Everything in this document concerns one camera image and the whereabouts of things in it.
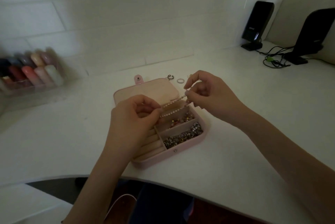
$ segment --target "pink jewelry box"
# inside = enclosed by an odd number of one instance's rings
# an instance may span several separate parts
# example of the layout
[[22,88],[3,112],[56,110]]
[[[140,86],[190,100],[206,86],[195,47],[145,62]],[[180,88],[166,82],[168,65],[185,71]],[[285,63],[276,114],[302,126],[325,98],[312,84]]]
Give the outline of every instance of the pink jewelry box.
[[[171,84],[168,79],[160,78],[144,82],[140,75],[134,77],[135,85],[120,89],[114,93],[114,101],[117,105],[120,101],[128,99],[131,96],[143,94],[151,99],[157,101],[161,106],[179,99],[178,90]],[[162,115],[170,113],[178,108],[184,107],[186,102],[184,100],[176,101],[164,108]],[[187,112],[194,115],[194,119],[189,121],[182,121],[182,118]],[[172,120],[180,119],[181,123],[170,128]],[[198,122],[203,130],[199,136],[191,138],[169,149],[165,147],[164,141],[168,137],[177,136],[189,130],[195,122]],[[159,120],[153,129],[148,133],[148,137],[144,140],[142,147],[135,154],[132,163],[137,168],[147,168],[156,164],[166,158],[169,158],[181,151],[184,151],[195,144],[200,143],[207,134],[207,126],[199,114],[190,105],[185,108],[165,116]]]

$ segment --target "white wall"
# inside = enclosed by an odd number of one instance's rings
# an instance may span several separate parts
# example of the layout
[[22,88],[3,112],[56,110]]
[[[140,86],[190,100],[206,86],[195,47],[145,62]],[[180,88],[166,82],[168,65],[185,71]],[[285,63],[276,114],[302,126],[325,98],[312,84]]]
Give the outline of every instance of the white wall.
[[[268,34],[268,40],[282,46],[293,46],[307,16],[318,9],[335,7],[335,0],[283,0]],[[324,41],[324,49],[314,57],[335,62],[335,24]]]
[[0,49],[50,46],[70,78],[203,55],[240,44],[256,1],[0,0]]

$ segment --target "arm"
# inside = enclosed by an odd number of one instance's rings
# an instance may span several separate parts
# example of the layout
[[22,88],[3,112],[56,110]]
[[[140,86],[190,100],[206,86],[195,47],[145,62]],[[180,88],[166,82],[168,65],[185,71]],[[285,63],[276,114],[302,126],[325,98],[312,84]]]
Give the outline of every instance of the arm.
[[185,85],[185,89],[190,87],[185,93],[189,103],[205,108],[243,131],[316,220],[319,223],[335,223],[335,172],[332,169],[242,104],[222,79],[198,71]]
[[103,152],[63,224],[103,223],[119,177],[160,114],[160,105],[143,95],[112,110]]

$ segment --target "desk surface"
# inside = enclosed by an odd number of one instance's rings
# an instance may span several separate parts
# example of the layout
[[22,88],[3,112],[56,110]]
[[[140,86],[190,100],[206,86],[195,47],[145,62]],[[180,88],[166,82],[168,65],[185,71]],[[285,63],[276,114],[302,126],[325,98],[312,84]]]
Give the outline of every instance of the desk surface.
[[[240,47],[70,83],[61,102],[11,111],[0,118],[0,186],[87,176],[108,131],[113,93],[144,81],[202,69],[317,159],[335,169],[335,69],[319,61],[285,69]],[[182,93],[183,85],[172,83]],[[123,177],[149,181],[270,223],[314,223],[248,137],[205,110],[205,140],[146,170],[131,164]]]

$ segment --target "right hand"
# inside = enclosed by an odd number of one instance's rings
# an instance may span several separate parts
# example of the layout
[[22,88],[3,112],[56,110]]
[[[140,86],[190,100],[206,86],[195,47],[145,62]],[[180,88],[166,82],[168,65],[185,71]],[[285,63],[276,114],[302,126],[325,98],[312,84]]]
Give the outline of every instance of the right hand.
[[199,70],[192,74],[184,89],[190,87],[191,89],[185,92],[187,103],[193,102],[195,107],[204,108],[213,116],[232,125],[238,119],[238,115],[247,109],[221,78],[209,72]]

